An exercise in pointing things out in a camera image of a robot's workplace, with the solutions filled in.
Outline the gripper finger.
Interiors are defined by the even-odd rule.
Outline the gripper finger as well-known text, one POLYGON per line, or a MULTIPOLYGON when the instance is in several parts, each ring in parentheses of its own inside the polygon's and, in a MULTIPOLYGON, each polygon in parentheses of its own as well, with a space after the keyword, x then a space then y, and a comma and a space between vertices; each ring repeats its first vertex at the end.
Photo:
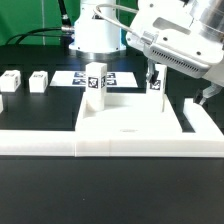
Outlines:
POLYGON ((198 89, 193 98, 193 102, 199 105, 203 105, 207 99, 219 94, 221 90, 222 86, 212 83, 205 89, 198 89))
POLYGON ((158 72, 155 69, 155 63, 151 59, 148 59, 147 64, 148 64, 148 71, 146 74, 146 80, 149 83, 154 84, 157 81, 158 77, 158 72))

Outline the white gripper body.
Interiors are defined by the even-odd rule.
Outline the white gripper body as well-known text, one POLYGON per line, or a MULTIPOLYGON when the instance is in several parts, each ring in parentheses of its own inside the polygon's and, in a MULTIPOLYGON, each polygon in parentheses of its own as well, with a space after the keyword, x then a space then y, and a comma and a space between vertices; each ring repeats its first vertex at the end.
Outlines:
POLYGON ((154 62, 224 87, 224 0, 138 0, 126 40, 154 62))

